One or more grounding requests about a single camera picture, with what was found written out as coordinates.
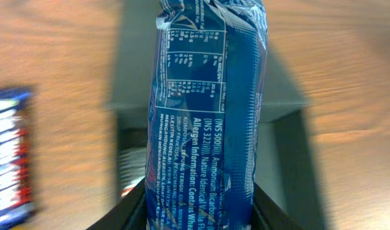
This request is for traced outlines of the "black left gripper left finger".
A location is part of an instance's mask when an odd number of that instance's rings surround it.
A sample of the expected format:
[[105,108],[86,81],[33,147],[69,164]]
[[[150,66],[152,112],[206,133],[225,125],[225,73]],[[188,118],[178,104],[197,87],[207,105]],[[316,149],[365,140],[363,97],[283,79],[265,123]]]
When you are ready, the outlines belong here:
[[87,230],[146,230],[145,179]]

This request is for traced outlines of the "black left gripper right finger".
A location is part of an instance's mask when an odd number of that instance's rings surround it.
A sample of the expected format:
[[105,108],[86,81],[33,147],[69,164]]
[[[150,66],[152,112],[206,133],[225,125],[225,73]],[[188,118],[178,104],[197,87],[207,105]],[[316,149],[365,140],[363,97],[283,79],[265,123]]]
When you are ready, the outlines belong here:
[[251,230],[304,230],[254,183]]

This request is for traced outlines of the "blue biscuit packet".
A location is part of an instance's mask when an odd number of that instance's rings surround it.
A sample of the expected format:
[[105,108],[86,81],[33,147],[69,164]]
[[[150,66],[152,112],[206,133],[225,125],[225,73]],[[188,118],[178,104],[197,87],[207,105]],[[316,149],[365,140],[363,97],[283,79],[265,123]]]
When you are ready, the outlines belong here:
[[149,97],[148,229],[249,229],[267,59],[258,0],[162,1]]

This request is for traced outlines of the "purple Dairy Milk bar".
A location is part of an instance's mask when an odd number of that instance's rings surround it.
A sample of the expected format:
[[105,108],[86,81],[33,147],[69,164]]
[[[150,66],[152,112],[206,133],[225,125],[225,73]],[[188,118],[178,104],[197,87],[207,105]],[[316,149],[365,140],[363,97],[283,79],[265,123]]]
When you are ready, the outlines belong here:
[[27,87],[0,89],[0,229],[10,229],[31,216]]

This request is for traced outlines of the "dark green gift box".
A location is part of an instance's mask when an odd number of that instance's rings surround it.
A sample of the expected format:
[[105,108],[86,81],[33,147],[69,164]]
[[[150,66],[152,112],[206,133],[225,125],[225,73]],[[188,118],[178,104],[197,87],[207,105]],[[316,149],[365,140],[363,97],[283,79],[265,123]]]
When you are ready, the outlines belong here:
[[[146,178],[149,97],[161,2],[124,4],[110,101],[116,114],[117,203]],[[304,122],[306,104],[267,43],[255,183],[303,229],[327,229]]]

